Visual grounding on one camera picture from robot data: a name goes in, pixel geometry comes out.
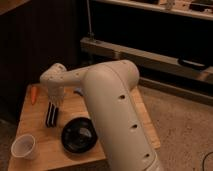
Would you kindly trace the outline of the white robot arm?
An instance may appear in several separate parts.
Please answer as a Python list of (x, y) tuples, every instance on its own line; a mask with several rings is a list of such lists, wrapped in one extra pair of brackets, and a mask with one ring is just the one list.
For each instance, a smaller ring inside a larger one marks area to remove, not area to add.
[(164, 171), (130, 94), (138, 81), (139, 71), (129, 60), (71, 71), (56, 63), (40, 76), (54, 104), (63, 99), (66, 86), (82, 87), (88, 114), (111, 171)]

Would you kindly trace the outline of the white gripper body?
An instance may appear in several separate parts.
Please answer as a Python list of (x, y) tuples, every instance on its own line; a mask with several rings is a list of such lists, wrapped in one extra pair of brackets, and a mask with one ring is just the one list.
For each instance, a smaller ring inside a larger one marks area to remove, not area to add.
[(64, 99), (63, 87), (48, 87), (48, 99), (55, 106), (59, 106)]

